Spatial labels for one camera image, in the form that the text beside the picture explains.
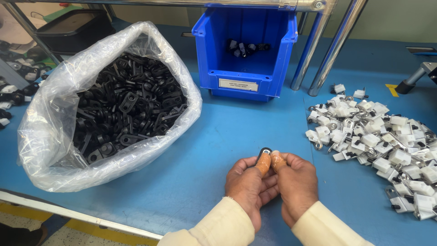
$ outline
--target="plastic bag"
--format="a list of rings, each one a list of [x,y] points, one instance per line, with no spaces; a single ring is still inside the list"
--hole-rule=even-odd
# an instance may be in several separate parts
[[[181,85],[188,108],[165,136],[133,144],[87,165],[73,146],[78,92],[122,52],[162,61]],[[150,22],[132,24],[59,65],[37,91],[18,128],[19,161],[32,183],[50,192],[72,192],[138,171],[158,158],[200,116],[202,98],[187,67]]]

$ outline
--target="sleeve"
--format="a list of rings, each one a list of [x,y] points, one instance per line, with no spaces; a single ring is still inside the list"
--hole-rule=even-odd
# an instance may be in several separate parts
[[[247,246],[255,228],[246,212],[224,197],[194,228],[167,233],[158,246]]]
[[[314,203],[291,229],[304,246],[372,246],[320,201]]]

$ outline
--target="workbench surface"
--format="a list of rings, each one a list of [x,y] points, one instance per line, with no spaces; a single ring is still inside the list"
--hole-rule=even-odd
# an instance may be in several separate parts
[[[194,38],[180,37],[187,27],[157,25],[187,65],[199,85]],[[396,214],[384,193],[388,181],[376,169],[357,160],[335,162],[327,147],[317,151],[305,131],[307,108],[333,97],[331,85],[344,84],[347,95],[366,87],[369,100],[381,102],[389,113],[402,114],[437,131],[437,86],[424,77],[408,95],[394,97],[385,84],[398,85],[421,62],[405,46],[436,46],[376,40],[348,40],[317,97],[307,90],[327,50],[323,38],[301,90],[290,82],[306,42],[300,36],[293,48],[280,98],[270,102],[212,96],[200,89],[203,109],[196,123],[163,155],[145,168],[106,184],[75,193],[50,193],[33,186],[17,162],[17,127],[26,106],[13,106],[13,118],[0,131],[0,190],[43,199],[73,211],[164,235],[196,225],[223,197],[225,176],[243,157],[263,147],[291,152],[317,168],[319,198],[335,215],[371,243],[393,246],[435,245],[437,221],[417,221],[412,213]],[[281,198],[261,209],[262,227],[253,246],[301,245],[281,218]]]

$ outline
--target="part number label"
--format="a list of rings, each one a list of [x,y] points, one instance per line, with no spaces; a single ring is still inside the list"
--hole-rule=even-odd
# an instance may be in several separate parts
[[[252,82],[244,82],[237,80],[229,80],[229,79],[219,79],[218,80],[219,87],[247,90],[247,91],[258,91],[258,84]]]

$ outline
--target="blue bin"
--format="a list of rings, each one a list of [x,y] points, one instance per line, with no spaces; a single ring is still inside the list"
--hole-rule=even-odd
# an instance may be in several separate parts
[[[267,102],[279,97],[297,41],[292,11],[208,8],[192,33],[196,37],[200,86],[213,95]],[[227,40],[270,43],[247,58],[226,52]]]

